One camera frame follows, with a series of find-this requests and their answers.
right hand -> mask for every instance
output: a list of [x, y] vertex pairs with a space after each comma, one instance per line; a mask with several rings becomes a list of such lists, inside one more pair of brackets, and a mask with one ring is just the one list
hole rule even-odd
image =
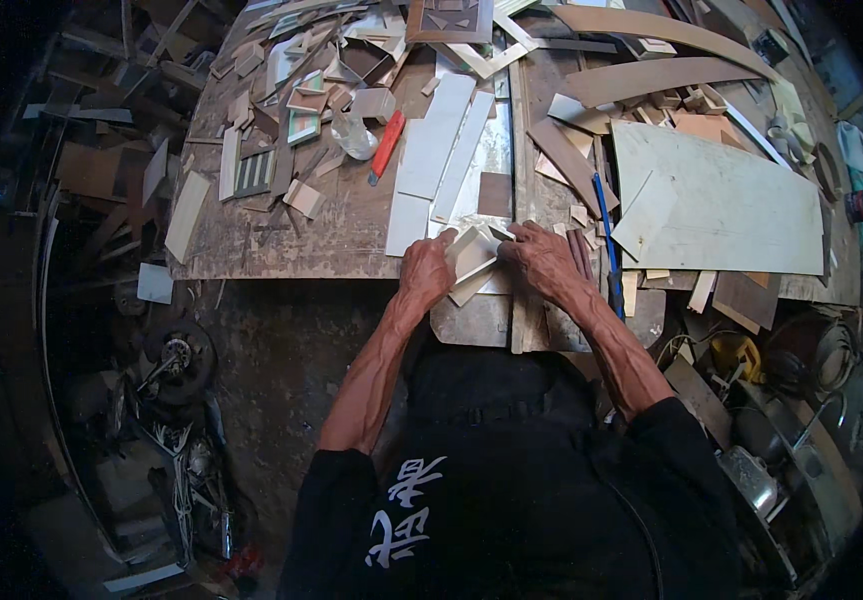
[[512, 222], [508, 231], [516, 240], [501, 242], [498, 256], [519, 265], [525, 280], [545, 300], [562, 307], [569, 294], [584, 287], [564, 237], [534, 221]]

workbench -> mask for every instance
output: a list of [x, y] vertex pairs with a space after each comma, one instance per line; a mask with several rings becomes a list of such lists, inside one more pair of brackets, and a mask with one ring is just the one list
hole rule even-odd
[[[636, 8], [667, 17], [665, 8], [660, 3], [641, 4], [647, 6]], [[259, 14], [260, 11], [249, 11], [238, 16], [216, 59], [217, 65], [226, 63], [246, 38], [255, 38], [254, 34], [247, 36], [246, 25]], [[526, 10], [517, 15], [515, 20], [534, 38], [574, 37], [568, 27], [548, 12]], [[516, 221], [531, 218], [548, 229], [553, 224], [569, 222], [569, 207], [579, 204], [578, 200], [568, 186], [535, 173], [536, 151], [523, 131], [532, 117], [539, 118], [546, 114], [554, 93], [559, 90], [566, 75], [579, 69], [605, 66], [612, 62], [618, 62], [615, 54], [538, 49], [512, 63], [507, 69], [507, 75], [501, 73], [494, 78], [498, 118], [491, 121], [497, 121], [502, 126], [507, 124], [507, 145], [502, 146], [500, 135], [491, 138], [484, 136], [483, 140], [490, 139], [488, 143], [492, 146], [489, 151], [481, 151], [479, 148], [478, 155], [491, 158], [473, 161], [473, 169], [480, 171], [484, 168], [487, 171], [514, 176]], [[398, 102], [398, 109], [406, 118], [424, 117], [430, 98], [426, 98], [420, 90], [435, 76], [435, 63], [435, 52], [427, 46], [419, 45], [395, 79], [391, 90]], [[226, 122], [229, 102], [242, 92], [263, 89], [265, 66], [266, 63], [245, 78], [239, 78], [234, 73], [221, 80], [209, 77], [191, 119], [188, 135], [194, 138], [215, 138], [219, 128]], [[847, 172], [835, 141], [834, 124], [826, 110], [827, 105], [822, 101], [827, 92], [820, 87], [816, 76], [808, 70], [801, 56], [793, 49], [791, 57], [780, 63], [777, 70], [797, 88], [815, 139], [824, 142], [830, 149], [835, 167], [845, 183], [845, 191], [848, 191]], [[768, 116], [774, 113], [774, 102], [766, 85], [760, 86], [761, 103], [756, 103], [755, 98], [741, 83], [717, 85], [716, 88], [764, 133]], [[491, 121], [489, 129], [496, 127]], [[372, 127], [378, 138], [382, 135], [382, 129], [383, 127]], [[242, 155], [256, 151], [259, 141], [272, 144], [272, 139], [266, 133], [255, 128], [249, 139], [242, 142]], [[369, 161], [359, 162], [348, 158], [342, 166], [328, 174], [321, 177], [311, 175], [305, 182], [328, 198], [313, 221], [305, 219], [297, 212], [294, 213], [294, 219], [289, 219], [283, 211], [259, 212], [239, 206], [239, 203], [250, 198], [219, 202], [217, 181], [221, 146], [185, 144], [182, 154], [183, 168], [176, 190], [181, 190], [187, 173], [192, 169], [208, 178], [211, 188], [191, 237], [186, 264], [181, 265], [172, 256], [169, 257], [173, 278], [396, 279], [401, 268], [401, 258], [386, 256], [384, 248], [398, 157], [404, 143], [398, 145], [388, 169], [375, 187], [367, 183], [371, 166]], [[331, 147], [325, 161], [340, 152], [330, 139], [329, 125], [322, 126], [320, 136], [295, 147], [295, 172], [305, 169], [306, 163], [324, 145]], [[813, 174], [810, 179], [817, 183]], [[465, 187], [470, 185], [471, 180], [474, 180], [473, 188], [476, 190], [477, 180], [474, 176], [466, 178]], [[472, 214], [456, 217], [453, 219], [454, 224], [460, 226], [474, 223], [473, 212], [472, 209]], [[462, 214], [462, 211], [457, 210], [455, 214]], [[780, 298], [857, 305], [857, 236], [848, 224], [840, 202], [832, 209], [831, 230], [831, 248], [836, 264], [832, 265], [828, 286], [822, 285], [814, 276], [785, 274], [782, 277]], [[429, 230], [430, 235], [435, 233], [433, 228]], [[606, 288], [600, 268], [602, 264], [607, 265], [604, 248], [601, 248], [597, 255], [592, 252], [593, 271], [598, 276], [599, 288], [604, 291]], [[654, 289], [639, 290], [638, 311], [635, 317], [628, 319], [628, 324], [645, 346], [656, 341], [663, 330], [665, 289], [689, 290], [693, 287], [694, 277], [693, 271], [675, 271], [668, 279], [652, 279], [642, 284], [643, 287]], [[494, 283], [497, 288], [503, 288], [498, 291], [505, 292], [511, 285], [509, 280]], [[575, 352], [589, 350], [580, 332], [556, 307], [524, 293], [519, 294], [517, 300], [514, 298], [507, 293], [476, 294], [461, 308], [445, 298], [431, 311], [432, 327], [446, 343], [512, 347], [513, 350], [521, 352], [544, 349]], [[518, 327], [519, 337], [516, 340], [513, 340], [511, 335], [513, 314], [514, 323]]]

hand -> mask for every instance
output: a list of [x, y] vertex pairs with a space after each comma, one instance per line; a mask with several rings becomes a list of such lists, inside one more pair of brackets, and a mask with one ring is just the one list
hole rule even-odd
[[410, 306], [421, 309], [422, 316], [438, 304], [454, 285], [454, 265], [445, 259], [458, 230], [445, 229], [434, 239], [418, 240], [404, 251], [399, 293]]
[[512, 222], [516, 240], [501, 242], [497, 255], [521, 267], [525, 280], [546, 300], [564, 308], [565, 299], [585, 282], [571, 257], [568, 241], [534, 221]]

left hand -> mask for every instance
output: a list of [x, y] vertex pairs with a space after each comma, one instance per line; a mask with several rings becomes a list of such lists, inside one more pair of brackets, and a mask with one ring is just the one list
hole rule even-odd
[[458, 230], [449, 227], [438, 237], [418, 240], [404, 251], [399, 293], [410, 306], [421, 309], [422, 315], [437, 305], [457, 280], [454, 265], [445, 259], [445, 249], [457, 235]]

paint can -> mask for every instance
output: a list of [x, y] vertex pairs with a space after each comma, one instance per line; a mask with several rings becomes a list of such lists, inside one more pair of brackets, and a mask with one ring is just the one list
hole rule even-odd
[[863, 189], [845, 194], [845, 214], [851, 223], [863, 223]]

